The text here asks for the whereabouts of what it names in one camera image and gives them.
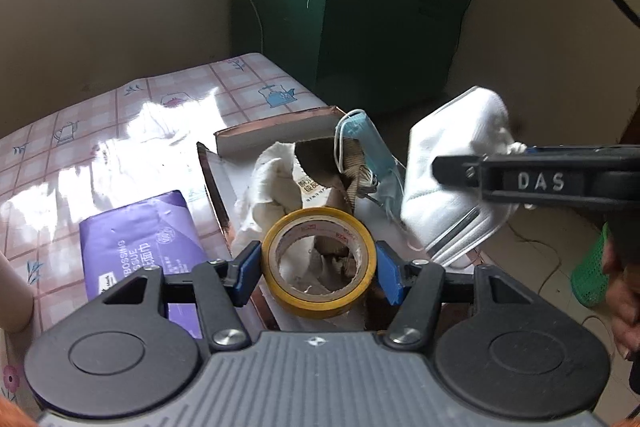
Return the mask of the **person's right hand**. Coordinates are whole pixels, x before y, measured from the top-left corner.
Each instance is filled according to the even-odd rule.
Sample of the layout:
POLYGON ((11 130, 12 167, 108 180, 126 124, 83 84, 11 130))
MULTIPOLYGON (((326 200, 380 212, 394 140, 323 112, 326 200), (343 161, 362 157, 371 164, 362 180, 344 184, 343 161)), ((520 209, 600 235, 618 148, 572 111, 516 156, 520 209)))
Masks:
POLYGON ((603 246, 602 271, 608 277, 605 302, 611 312, 614 343, 620 355, 631 361, 639 352, 639 299, 625 281, 610 230, 603 246))

